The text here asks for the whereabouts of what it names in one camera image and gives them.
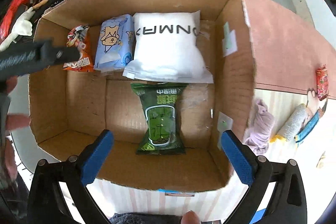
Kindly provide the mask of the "person's right hand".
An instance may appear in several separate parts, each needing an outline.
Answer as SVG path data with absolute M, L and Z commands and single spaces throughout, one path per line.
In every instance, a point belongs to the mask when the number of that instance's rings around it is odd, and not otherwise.
M 201 220 L 194 211 L 188 211 L 181 218 L 181 224 L 201 224 Z

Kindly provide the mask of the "person's left hand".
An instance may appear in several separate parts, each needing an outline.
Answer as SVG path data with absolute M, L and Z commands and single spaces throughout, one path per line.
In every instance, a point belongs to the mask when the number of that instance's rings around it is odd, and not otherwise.
M 18 77 L 11 77 L 6 81 L 7 93 L 14 90 L 18 82 Z M 31 123 L 30 116 L 26 114 L 8 114 L 6 120 L 6 130 L 13 131 L 20 128 L 28 127 Z M 17 165 L 15 163 L 15 153 L 11 141 L 5 138 L 5 167 L 11 180 L 15 180 L 18 175 Z

